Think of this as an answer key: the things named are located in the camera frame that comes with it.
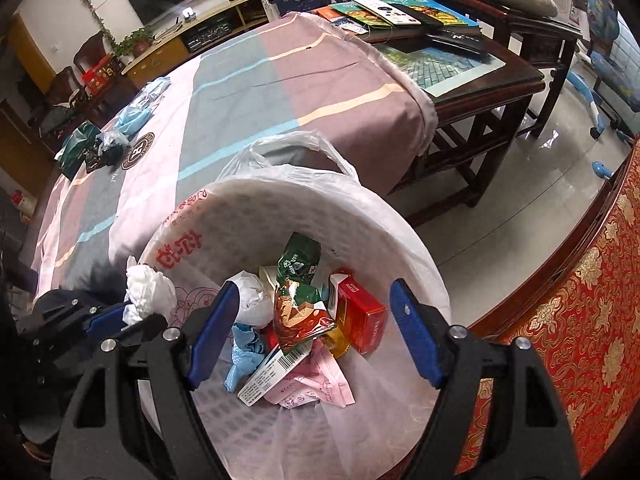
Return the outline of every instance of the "tile floor grout line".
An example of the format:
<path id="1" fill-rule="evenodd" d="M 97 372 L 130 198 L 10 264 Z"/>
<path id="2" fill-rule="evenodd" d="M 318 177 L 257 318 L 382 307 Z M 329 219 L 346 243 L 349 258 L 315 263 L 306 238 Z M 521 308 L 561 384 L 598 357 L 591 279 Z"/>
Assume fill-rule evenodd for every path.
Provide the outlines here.
<path id="1" fill-rule="evenodd" d="M 516 211 L 513 215 L 511 215 L 509 218 L 507 218 L 504 222 L 502 222 L 500 225 L 496 226 L 494 229 L 492 229 L 491 231 L 489 231 L 487 234 L 485 234 L 483 237 L 479 238 L 478 240 L 476 240 L 475 242 L 473 242 L 471 245 L 465 247 L 464 249 L 462 249 L 461 251 L 457 252 L 456 254 L 454 254 L 453 256 L 450 256 L 449 258 L 447 258 L 446 260 L 444 260 L 442 263 L 437 264 L 436 267 L 440 267 L 444 264 L 446 264 L 449 260 L 452 260 L 453 258 L 455 258 L 456 256 L 459 256 L 460 254 L 464 253 L 466 250 L 470 249 L 471 247 L 473 247 L 474 245 L 476 245 L 477 243 L 481 242 L 482 240 L 484 240 L 485 238 L 487 238 L 490 234 L 492 234 L 493 232 L 497 231 L 498 229 L 500 229 L 500 227 L 502 227 L 503 225 L 505 225 L 508 221 L 510 221 L 511 219 L 515 218 L 517 215 L 519 215 L 521 212 L 523 212 L 527 207 L 529 207 L 531 204 L 533 204 L 537 199 L 539 199 L 542 195 L 544 195 L 547 191 L 549 191 L 549 189 L 551 189 L 556 182 L 558 182 L 562 177 L 564 177 L 567 173 L 569 173 L 569 171 L 571 171 L 573 169 L 573 167 L 580 162 L 597 144 L 597 140 L 591 145 L 591 147 L 582 154 L 581 157 L 579 157 L 571 166 L 569 166 L 569 168 L 562 174 L 560 175 L 555 181 L 553 181 L 546 189 L 544 189 L 537 197 L 535 197 L 531 202 L 529 202 L 527 205 L 523 206 L 521 209 L 519 209 L 518 211 Z"/>

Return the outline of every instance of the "tiled floor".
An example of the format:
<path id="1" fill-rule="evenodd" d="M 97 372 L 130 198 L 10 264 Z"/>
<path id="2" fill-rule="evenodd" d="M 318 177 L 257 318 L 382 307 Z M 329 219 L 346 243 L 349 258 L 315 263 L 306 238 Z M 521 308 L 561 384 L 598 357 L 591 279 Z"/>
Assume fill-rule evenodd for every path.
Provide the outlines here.
<path id="1" fill-rule="evenodd" d="M 574 59 L 587 82 L 590 75 Z M 545 72 L 547 83 L 551 81 Z M 546 91 L 534 96 L 540 110 Z M 467 135 L 472 121 L 457 124 Z M 469 325 L 511 294 L 553 253 L 590 206 L 603 181 L 591 163 L 612 170 L 627 153 L 608 128 L 589 135 L 591 120 L 580 94 L 566 84 L 539 139 L 519 137 L 476 208 L 465 205 L 418 227 L 449 291 L 453 321 Z M 477 169 L 480 160 L 476 160 Z M 433 175 L 388 201 L 403 214 L 465 185 L 455 170 Z"/>

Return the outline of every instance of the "drawer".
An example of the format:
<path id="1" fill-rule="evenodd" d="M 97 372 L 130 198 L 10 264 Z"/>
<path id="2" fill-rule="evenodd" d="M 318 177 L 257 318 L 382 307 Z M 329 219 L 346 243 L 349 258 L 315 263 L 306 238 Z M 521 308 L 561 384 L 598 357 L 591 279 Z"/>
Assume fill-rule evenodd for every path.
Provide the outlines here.
<path id="1" fill-rule="evenodd" d="M 189 53 L 180 37 L 173 38 L 137 63 L 127 72 L 127 75 L 137 88 L 142 88 L 156 77 L 171 72 L 187 59 L 189 59 Z"/>

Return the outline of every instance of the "barcode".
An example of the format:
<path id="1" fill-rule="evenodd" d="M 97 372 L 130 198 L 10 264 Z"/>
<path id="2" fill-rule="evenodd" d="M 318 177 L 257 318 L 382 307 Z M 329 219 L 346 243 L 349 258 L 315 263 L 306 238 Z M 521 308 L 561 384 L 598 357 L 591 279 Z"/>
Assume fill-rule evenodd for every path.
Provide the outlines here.
<path id="1" fill-rule="evenodd" d="M 283 355 L 282 357 L 279 357 L 278 362 L 282 365 L 282 367 L 288 370 L 289 368 L 293 368 L 296 365 L 296 361 L 301 357 L 302 357 L 302 350 L 296 347 L 287 355 Z"/>

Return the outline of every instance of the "tv stand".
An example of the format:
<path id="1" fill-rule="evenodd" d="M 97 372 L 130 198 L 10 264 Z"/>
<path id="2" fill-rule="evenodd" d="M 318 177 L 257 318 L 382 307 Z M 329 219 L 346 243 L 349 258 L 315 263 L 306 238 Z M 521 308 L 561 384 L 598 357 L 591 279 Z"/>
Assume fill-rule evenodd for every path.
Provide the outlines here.
<path id="1" fill-rule="evenodd" d="M 233 0 L 197 16 L 174 33 L 154 43 L 129 63 L 122 75 L 142 88 L 156 77 L 166 75 L 185 61 L 220 43 L 268 22 L 260 0 Z"/>

